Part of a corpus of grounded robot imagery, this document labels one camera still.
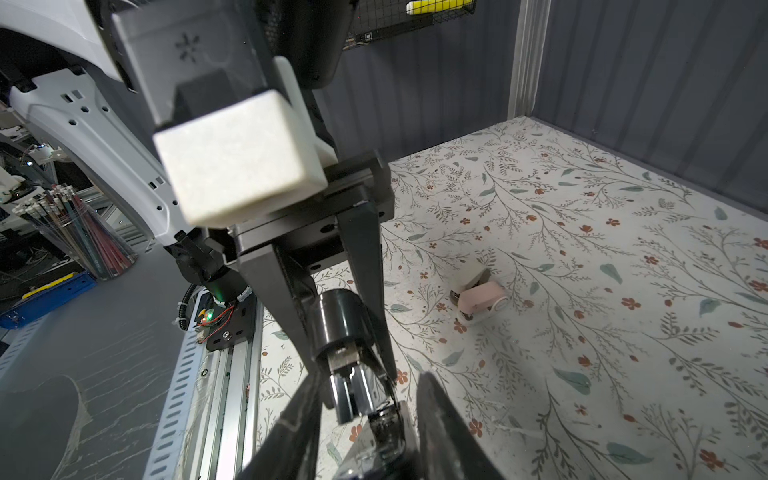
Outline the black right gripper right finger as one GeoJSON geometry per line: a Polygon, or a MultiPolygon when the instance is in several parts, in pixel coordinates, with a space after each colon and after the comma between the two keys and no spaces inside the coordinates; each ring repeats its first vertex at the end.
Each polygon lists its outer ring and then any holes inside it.
{"type": "Polygon", "coordinates": [[[424,479],[503,479],[431,372],[418,380],[417,425],[424,479]]]}

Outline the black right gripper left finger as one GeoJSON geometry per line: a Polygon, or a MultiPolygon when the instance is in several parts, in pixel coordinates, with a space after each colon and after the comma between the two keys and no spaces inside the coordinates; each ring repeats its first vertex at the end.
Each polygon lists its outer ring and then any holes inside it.
{"type": "Polygon", "coordinates": [[[316,477],[324,379],[319,372],[304,379],[237,480],[316,477]]]}

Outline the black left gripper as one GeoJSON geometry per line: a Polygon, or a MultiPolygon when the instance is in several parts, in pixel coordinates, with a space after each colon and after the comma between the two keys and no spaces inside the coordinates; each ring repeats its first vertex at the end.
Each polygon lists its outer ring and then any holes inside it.
{"type": "Polygon", "coordinates": [[[310,326],[310,310],[318,297],[312,267],[330,266],[325,253],[332,255],[332,243],[341,239],[357,293],[369,310],[382,364],[394,382],[397,368],[385,315],[379,224],[394,216],[390,168],[378,152],[370,151],[331,165],[324,174],[328,186],[320,193],[232,228],[239,272],[308,372],[325,377],[327,369],[314,355],[310,326]]]}

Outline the black long stapler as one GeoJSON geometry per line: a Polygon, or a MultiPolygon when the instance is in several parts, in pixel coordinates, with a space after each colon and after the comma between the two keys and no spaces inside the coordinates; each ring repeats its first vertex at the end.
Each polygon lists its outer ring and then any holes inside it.
{"type": "Polygon", "coordinates": [[[336,479],[417,479],[418,450],[410,412],[397,399],[375,346],[369,309],[353,291],[321,293],[308,311],[312,357],[329,376],[338,423],[367,424],[334,474],[336,479]]]}

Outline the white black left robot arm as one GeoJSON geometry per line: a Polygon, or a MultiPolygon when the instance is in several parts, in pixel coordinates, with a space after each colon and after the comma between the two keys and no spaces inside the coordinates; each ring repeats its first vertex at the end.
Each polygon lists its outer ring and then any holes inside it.
{"type": "Polygon", "coordinates": [[[375,154],[341,160],[313,103],[355,1],[5,1],[3,97],[134,215],[198,264],[236,278],[304,360],[327,369],[310,273],[345,259],[368,345],[395,371],[375,154]]]}

